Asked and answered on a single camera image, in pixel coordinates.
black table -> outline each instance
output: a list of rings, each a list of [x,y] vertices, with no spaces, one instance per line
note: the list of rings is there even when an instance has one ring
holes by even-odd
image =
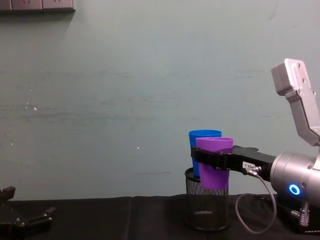
[[[201,232],[184,223],[185,195],[118,197],[107,199],[13,201],[9,204],[26,217],[56,207],[49,232],[28,240],[319,240],[319,235],[297,234],[279,219],[264,234],[253,235],[235,213],[237,196],[229,196],[230,227],[221,232]],[[254,230],[264,228],[272,208],[246,196],[240,213]]]

